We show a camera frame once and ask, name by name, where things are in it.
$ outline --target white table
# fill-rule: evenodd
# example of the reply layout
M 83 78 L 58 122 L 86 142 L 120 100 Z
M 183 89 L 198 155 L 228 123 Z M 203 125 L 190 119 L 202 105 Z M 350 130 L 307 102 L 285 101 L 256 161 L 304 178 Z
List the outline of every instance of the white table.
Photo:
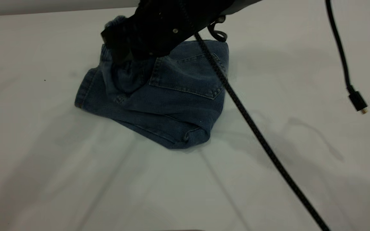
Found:
M 231 85 L 333 231 L 370 231 L 370 1 L 228 16 Z M 0 16 L 0 231 L 317 231 L 229 97 L 204 145 L 170 151 L 73 106 L 104 24 L 134 8 Z M 207 31 L 204 38 L 210 38 Z

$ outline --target cable plug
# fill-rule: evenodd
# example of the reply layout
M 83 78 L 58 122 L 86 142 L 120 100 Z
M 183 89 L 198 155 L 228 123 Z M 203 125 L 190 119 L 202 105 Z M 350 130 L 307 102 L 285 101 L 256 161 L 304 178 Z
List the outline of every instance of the cable plug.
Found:
M 364 101 L 364 98 L 361 96 L 359 91 L 355 91 L 353 87 L 349 90 L 349 99 L 351 100 L 352 104 L 354 105 L 357 111 L 361 111 L 362 114 L 367 113 L 367 104 Z

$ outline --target back pocket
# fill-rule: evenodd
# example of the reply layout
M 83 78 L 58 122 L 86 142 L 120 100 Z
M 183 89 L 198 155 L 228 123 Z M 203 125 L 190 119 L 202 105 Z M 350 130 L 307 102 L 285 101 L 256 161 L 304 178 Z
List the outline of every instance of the back pocket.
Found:
M 211 53 L 226 75 L 225 67 L 215 53 Z M 174 60 L 169 56 L 159 57 L 154 66 L 149 85 L 178 90 L 214 99 L 223 86 L 204 54 Z

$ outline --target black cable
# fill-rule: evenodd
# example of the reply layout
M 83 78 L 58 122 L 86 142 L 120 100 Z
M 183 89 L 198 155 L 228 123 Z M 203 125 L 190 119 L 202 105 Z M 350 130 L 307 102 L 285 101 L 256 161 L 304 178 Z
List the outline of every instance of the black cable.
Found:
M 349 77 L 348 64 L 346 62 L 345 52 L 343 51 L 342 42 L 339 37 L 338 29 L 336 28 L 335 19 L 333 18 L 332 5 L 330 0 L 325 0 L 326 11 L 328 13 L 330 27 L 332 28 L 333 36 L 335 37 L 336 45 L 338 47 L 340 59 L 342 61 L 343 73 L 345 77 L 346 89 L 349 92 L 349 99 L 357 111 L 361 111 L 362 114 L 367 112 L 367 104 L 362 98 L 358 91 L 355 91 L 354 87 L 351 85 L 351 79 Z
M 272 163 L 275 165 L 276 169 L 279 171 L 279 173 L 282 175 L 286 183 L 291 187 L 292 191 L 295 193 L 295 195 L 299 198 L 301 203 L 304 205 L 304 207 L 307 209 L 307 211 L 310 213 L 312 218 L 315 220 L 317 225 L 321 228 L 323 231 L 330 231 L 329 227 L 326 225 L 326 223 L 323 221 L 321 216 L 318 214 L 318 212 L 315 210 L 315 208 L 312 206 L 310 201 L 307 199 L 307 197 L 304 195 L 304 193 L 301 191 L 301 189 L 297 186 L 295 181 L 292 179 L 292 177 L 288 174 L 285 167 L 283 167 L 282 163 L 279 161 L 278 157 L 273 152 L 272 148 L 269 146 L 266 139 L 263 137 L 262 133 L 252 120 L 251 116 L 248 114 L 248 111 L 245 109 L 245 107 L 242 105 L 241 101 L 239 100 L 238 96 L 236 96 L 235 92 L 233 91 L 231 85 L 228 83 L 228 80 L 226 79 L 225 75 L 222 73 L 221 69 L 218 67 L 216 61 L 212 57 L 212 54 L 210 53 L 207 45 L 202 40 L 199 33 L 195 30 L 195 27 L 193 23 L 191 22 L 189 15 L 185 9 L 185 6 L 182 2 L 182 0 L 178 0 L 179 6 L 182 10 L 182 13 L 184 14 L 185 20 L 189 23 L 189 27 L 192 29 L 192 31 L 195 33 L 194 36 L 197 39 L 198 45 L 201 47 L 201 50 L 203 51 L 205 57 L 207 58 L 209 64 L 211 65 L 212 69 L 215 71 L 216 75 L 220 79 L 222 85 L 228 92 L 229 96 L 232 98 L 233 102 L 235 103 L 236 107 L 242 114 L 245 121 L 248 123 L 249 127 L 251 128 L 252 132 L 257 137 L 259 143 L 262 145 L 263 149 L 265 150 L 268 157 L 271 159 Z
M 333 18 L 332 5 L 330 0 L 325 0 L 326 11 L 328 13 L 330 27 L 332 28 L 333 36 L 335 37 L 336 45 L 338 46 L 338 51 L 340 59 L 342 61 L 343 74 L 345 76 L 346 88 L 349 90 L 352 88 L 351 79 L 349 78 L 348 64 L 346 62 L 345 52 L 343 51 L 342 42 L 339 37 L 338 29 L 336 28 L 335 19 Z

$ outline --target denim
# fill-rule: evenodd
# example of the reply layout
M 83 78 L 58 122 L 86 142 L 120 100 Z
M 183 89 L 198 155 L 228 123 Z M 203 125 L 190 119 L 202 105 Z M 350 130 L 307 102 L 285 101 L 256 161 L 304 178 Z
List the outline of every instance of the denim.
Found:
M 228 45 L 205 42 L 226 74 Z M 225 90 L 196 41 L 181 43 L 165 57 L 122 65 L 112 62 L 110 50 L 103 45 L 100 64 L 85 75 L 75 106 L 166 148 L 183 149 L 210 138 L 224 97 Z

